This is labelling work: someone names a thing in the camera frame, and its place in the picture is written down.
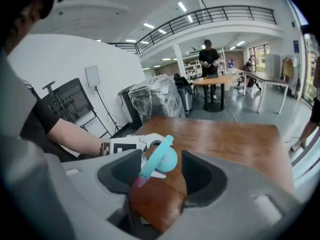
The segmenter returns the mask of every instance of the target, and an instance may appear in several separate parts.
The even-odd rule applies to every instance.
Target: man in black shirt
[[[204,41],[205,49],[199,53],[199,62],[202,65],[202,77],[218,73],[218,68],[214,62],[219,59],[219,54],[216,49],[212,49],[212,43],[209,39]],[[213,98],[216,100],[216,85],[213,86]]]
[[[53,4],[54,0],[16,0],[15,3],[10,5],[10,14],[3,15],[5,19],[10,20],[6,21],[9,23],[3,26],[3,32],[0,36],[1,57],[8,56],[36,22],[47,17]],[[26,84],[26,86],[36,98],[36,103],[20,132],[22,139],[36,143],[45,153],[58,156],[61,162],[72,161],[77,158],[66,152],[60,145],[78,153],[88,154],[90,157],[99,156],[105,151],[102,139],[91,135],[71,122],[59,118],[43,104],[30,84]],[[1,124],[1,127],[0,133],[2,134],[3,132],[8,134],[13,128],[13,126],[11,128],[7,126],[5,122]]]

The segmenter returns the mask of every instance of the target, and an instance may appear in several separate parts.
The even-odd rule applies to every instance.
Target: railing
[[[221,21],[259,21],[277,24],[274,10],[248,5],[226,5],[210,7],[186,13],[157,27],[152,32],[141,38],[137,43],[110,43],[128,52],[140,54],[154,44],[170,37],[180,31],[198,25]]]

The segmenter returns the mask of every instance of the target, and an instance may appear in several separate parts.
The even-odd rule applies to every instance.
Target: curved white wall
[[[179,44],[198,37],[204,37],[206,35],[234,32],[257,33],[269,35],[274,38],[281,38],[284,35],[282,27],[270,23],[252,20],[219,21],[195,26],[173,34],[146,49],[139,57],[141,61],[144,61],[174,44]]]
[[[55,81],[52,86],[55,89],[79,78],[94,110],[112,135],[115,133],[115,126],[108,118],[97,93],[89,88],[85,67],[98,66],[101,81],[99,88],[109,112],[118,118],[113,116],[119,126],[124,126],[128,120],[117,99],[118,92],[146,79],[136,55],[102,42],[70,35],[28,35],[8,59],[15,73],[30,82],[40,98],[48,94],[48,90],[43,90],[42,87],[52,81]],[[87,114],[78,124],[81,125],[92,117]],[[97,119],[86,126],[96,136],[104,133],[104,128]]]

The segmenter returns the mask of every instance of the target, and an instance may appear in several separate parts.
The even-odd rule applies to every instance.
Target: wrapped equipment
[[[138,83],[128,95],[143,124],[151,116],[186,117],[173,76],[162,74]]]

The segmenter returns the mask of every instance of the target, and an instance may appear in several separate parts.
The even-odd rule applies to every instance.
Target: glass door
[[[316,62],[320,56],[319,44],[313,34],[304,34],[304,43],[306,46],[306,70],[302,98],[313,105],[317,89],[313,85],[315,78]]]

